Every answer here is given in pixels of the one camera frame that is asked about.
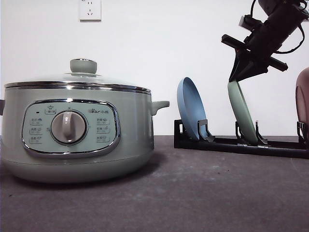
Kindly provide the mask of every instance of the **chrome trim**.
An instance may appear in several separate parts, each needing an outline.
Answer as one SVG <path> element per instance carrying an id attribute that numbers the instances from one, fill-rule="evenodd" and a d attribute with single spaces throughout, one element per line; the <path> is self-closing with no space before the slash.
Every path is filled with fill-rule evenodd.
<path id="1" fill-rule="evenodd" d="M 137 87 L 137 86 L 128 86 L 128 85 L 119 85 L 119 84 L 104 84 L 104 83 L 94 83 L 94 82 L 71 82 L 71 81 L 33 81 L 33 82 L 13 82 L 4 85 L 5 88 L 14 88 L 18 89 L 33 89 L 33 88 L 66 88 L 70 87 L 71 89 L 112 89 L 113 91 L 140 91 L 145 93 L 150 93 L 151 91 L 147 88 Z"/>
<path id="2" fill-rule="evenodd" d="M 26 119 L 26 112 L 29 107 L 31 107 L 34 104 L 39 104 L 39 103 L 53 103 L 53 102 L 77 102 L 77 103 L 92 103 L 92 104 L 103 104 L 107 105 L 110 107 L 114 113 L 114 122 L 116 125 L 116 135 L 113 139 L 113 141 L 107 145 L 106 147 L 98 150 L 92 150 L 92 151 L 83 151 L 83 152 L 44 152 L 44 151 L 39 151 L 30 148 L 28 145 L 26 145 L 25 140 L 23 138 L 23 129 L 24 129 L 24 123 Z M 35 101 L 34 103 L 31 103 L 30 105 L 27 106 L 25 110 L 25 115 L 24 115 L 24 120 L 23 120 L 23 127 L 21 130 L 21 141 L 23 143 L 24 149 L 31 155 L 39 158 L 48 158 L 48 159 L 76 159 L 76 158 L 88 158 L 88 157 L 94 157 L 94 156 L 101 156 L 101 155 L 106 155 L 113 151 L 116 146 L 120 142 L 120 121 L 119 121 L 119 116 L 118 112 L 116 110 L 116 107 L 111 104 L 108 101 L 96 101 L 96 100 L 83 100 L 83 99 L 53 99 L 53 100 L 39 100 Z"/>

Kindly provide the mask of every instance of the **gray table surface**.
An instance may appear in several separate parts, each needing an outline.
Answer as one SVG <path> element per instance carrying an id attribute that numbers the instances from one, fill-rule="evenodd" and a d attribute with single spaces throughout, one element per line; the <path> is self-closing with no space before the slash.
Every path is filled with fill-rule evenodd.
<path id="1" fill-rule="evenodd" d="M 173 136 L 154 139 L 144 167 L 112 180 L 32 183 L 1 166 L 1 231 L 309 231 L 309 160 L 174 149 Z"/>

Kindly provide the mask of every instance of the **pot handle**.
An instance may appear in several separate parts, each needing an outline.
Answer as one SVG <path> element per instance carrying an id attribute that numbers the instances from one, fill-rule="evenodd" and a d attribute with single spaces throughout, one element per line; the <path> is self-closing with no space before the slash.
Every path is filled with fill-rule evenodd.
<path id="1" fill-rule="evenodd" d="M 0 116 L 3 115 L 5 100 L 0 100 Z"/>
<path id="2" fill-rule="evenodd" d="M 169 101 L 154 101 L 151 103 L 151 115 L 154 116 L 156 115 L 156 112 L 159 109 L 169 107 Z"/>

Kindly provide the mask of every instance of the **glass lid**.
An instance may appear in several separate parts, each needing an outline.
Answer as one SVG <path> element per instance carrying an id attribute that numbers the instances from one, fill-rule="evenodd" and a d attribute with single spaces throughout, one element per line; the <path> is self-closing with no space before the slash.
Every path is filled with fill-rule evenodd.
<path id="1" fill-rule="evenodd" d="M 40 88 L 56 88 L 57 86 L 83 87 L 90 88 L 115 88 L 115 89 L 131 89 L 150 93 L 149 89 L 135 86 L 132 83 L 103 77 L 96 74 L 97 63 L 95 61 L 79 58 L 70 61 L 70 73 L 55 74 L 42 76 L 35 80 L 25 82 L 12 82 L 5 84 L 5 88 L 12 87 L 40 87 Z"/>

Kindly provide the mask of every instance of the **control dial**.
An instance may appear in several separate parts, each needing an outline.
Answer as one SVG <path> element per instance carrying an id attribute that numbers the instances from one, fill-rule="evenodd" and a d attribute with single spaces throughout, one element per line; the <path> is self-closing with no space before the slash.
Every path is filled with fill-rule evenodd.
<path id="1" fill-rule="evenodd" d="M 79 141 L 86 131 L 84 118 L 77 112 L 65 111 L 52 121 L 52 135 L 61 143 L 72 144 Z"/>

